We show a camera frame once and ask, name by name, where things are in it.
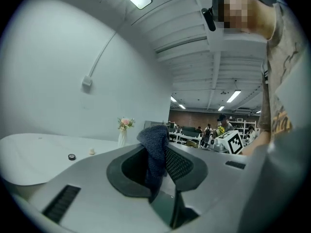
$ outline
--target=desk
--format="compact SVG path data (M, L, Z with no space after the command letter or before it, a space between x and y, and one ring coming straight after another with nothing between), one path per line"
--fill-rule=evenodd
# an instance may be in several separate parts
M186 136L186 135L183 135L183 134L180 134L180 133L173 133L173 132L170 132L170 134L177 136L176 137L176 143L178 142L178 137L179 137L179 138L185 138L185 139L189 139L189 140L197 140L197 141L199 141L199 147L201 146L202 137Z
M46 183L79 160L118 148L114 141L51 134L14 134L0 140L0 172L16 185ZM76 160L70 161L73 153Z

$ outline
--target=flower vase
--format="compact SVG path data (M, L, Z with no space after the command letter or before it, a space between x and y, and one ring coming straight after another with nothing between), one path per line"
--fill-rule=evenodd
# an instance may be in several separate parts
M119 140L118 140L118 148L123 148L125 146L127 139L127 131L120 130Z

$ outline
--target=white wall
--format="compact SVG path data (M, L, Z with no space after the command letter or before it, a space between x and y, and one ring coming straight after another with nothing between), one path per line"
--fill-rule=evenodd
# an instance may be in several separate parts
M51 133L117 141L117 117L133 117L129 143L145 120L168 119L172 78L127 24L82 88L120 16L92 0L27 0L12 19L0 56L0 137Z

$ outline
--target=blue towel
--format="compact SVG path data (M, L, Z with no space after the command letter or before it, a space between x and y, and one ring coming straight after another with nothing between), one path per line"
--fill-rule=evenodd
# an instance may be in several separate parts
M169 129L166 125L156 125L143 129L137 136L137 140L148 151L145 185L152 192L159 189L165 174L165 151L169 143L169 134Z

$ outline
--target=white ceiling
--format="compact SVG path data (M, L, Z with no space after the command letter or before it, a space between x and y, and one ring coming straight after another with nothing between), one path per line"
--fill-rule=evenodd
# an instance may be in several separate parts
M266 40L223 29L210 32L200 11L211 0L153 0L142 10L128 0L104 1L121 15L126 9L126 20L149 40L158 61L172 73L172 95L187 110L216 112L221 105L224 112L260 110ZM236 89L241 94L226 103ZM171 109L182 110L178 103L171 103Z

